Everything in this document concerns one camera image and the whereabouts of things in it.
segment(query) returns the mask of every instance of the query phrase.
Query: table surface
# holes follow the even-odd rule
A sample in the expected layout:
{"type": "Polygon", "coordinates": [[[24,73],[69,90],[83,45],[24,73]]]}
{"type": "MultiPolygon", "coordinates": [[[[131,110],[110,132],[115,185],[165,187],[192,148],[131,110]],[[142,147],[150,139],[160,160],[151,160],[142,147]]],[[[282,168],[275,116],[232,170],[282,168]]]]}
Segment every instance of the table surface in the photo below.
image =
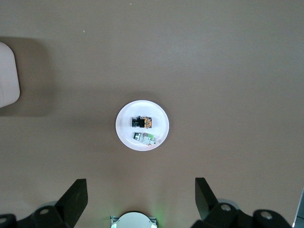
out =
{"type": "Polygon", "coordinates": [[[160,228],[199,214],[194,179],[289,223],[304,186],[302,1],[2,1],[21,95],[0,109],[0,214],[26,217],[87,178],[77,228],[138,210],[160,228]],[[123,145],[116,117],[150,100],[166,141],[123,145]]]}

